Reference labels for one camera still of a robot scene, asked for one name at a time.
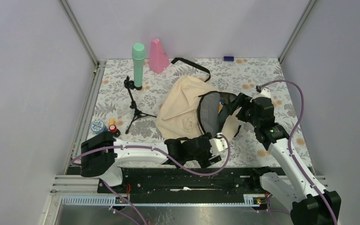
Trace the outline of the beige canvas backpack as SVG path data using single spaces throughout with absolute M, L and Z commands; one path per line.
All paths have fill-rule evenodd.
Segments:
M 184 75 L 170 89 L 156 118 L 156 127 L 164 139 L 194 138 L 205 133 L 223 133 L 236 137 L 241 124 L 235 113 L 224 124 L 218 123 L 218 107 L 236 95 L 218 91 L 195 77 Z

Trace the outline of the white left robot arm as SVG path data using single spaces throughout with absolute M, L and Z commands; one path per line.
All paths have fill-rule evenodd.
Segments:
M 80 167 L 82 177 L 98 177 L 116 193 L 125 190 L 127 181 L 117 163 L 149 162 L 173 165 L 198 176 L 212 176 L 214 172 L 202 173 L 185 167 L 188 161 L 196 161 L 207 168 L 221 161 L 221 152 L 230 151 L 228 139 L 218 133 L 206 133 L 196 138 L 167 139 L 163 142 L 141 143 L 121 140 L 109 131 L 102 132 L 81 144 L 81 154 L 71 161 Z

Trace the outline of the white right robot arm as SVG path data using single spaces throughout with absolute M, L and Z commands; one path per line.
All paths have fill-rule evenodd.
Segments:
M 262 89 L 254 97 L 240 93 L 219 111 L 219 118 L 236 114 L 240 121 L 250 123 L 257 140 L 277 160 L 290 184 L 283 182 L 268 167 L 257 170 L 250 180 L 256 193 L 264 190 L 272 194 L 290 212 L 295 225 L 336 225 L 341 198 L 327 188 L 303 164 L 293 148 L 291 137 L 276 122 L 270 91 Z

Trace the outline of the small blue block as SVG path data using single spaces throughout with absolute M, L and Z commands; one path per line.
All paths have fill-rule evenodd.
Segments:
M 233 56 L 224 56 L 223 60 L 224 61 L 234 61 L 234 57 Z

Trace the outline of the black mini tripod stand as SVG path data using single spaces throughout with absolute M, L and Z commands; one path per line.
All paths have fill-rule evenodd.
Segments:
M 144 117 L 154 117 L 154 118 L 156 118 L 156 116 L 148 114 L 148 113 L 144 113 L 144 112 L 142 112 L 141 110 L 138 109 L 136 101 L 134 100 L 132 92 L 131 92 L 131 90 L 135 89 L 134 81 L 130 80 L 129 76 L 127 76 L 126 79 L 124 80 L 124 87 L 127 89 L 128 93 L 129 93 L 129 96 L 130 96 L 130 99 L 131 99 L 131 104 L 130 104 L 129 108 L 134 110 L 133 118 L 132 118 L 129 126 L 127 127 L 127 129 L 125 131 L 125 134 L 128 134 L 132 124 L 137 119 L 141 119 L 141 118 L 144 118 Z

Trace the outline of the pink plastic cone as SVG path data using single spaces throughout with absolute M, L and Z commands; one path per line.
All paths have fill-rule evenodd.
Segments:
M 152 39 L 150 43 L 149 68 L 154 73 L 160 74 L 170 65 L 164 48 L 158 38 Z

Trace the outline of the mint green microphone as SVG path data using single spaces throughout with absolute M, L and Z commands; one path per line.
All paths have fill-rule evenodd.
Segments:
M 145 46 L 142 43 L 135 43 L 132 48 L 132 59 L 134 64 L 134 86 L 136 90 L 141 90 L 143 87 L 143 66 L 145 57 Z

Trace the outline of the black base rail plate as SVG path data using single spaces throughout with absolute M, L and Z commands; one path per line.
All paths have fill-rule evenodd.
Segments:
M 123 183 L 112 189 L 133 204 L 232 204 L 245 197 L 264 197 L 257 183 L 262 167 L 225 168 L 213 176 L 197 176 L 175 168 L 123 168 Z

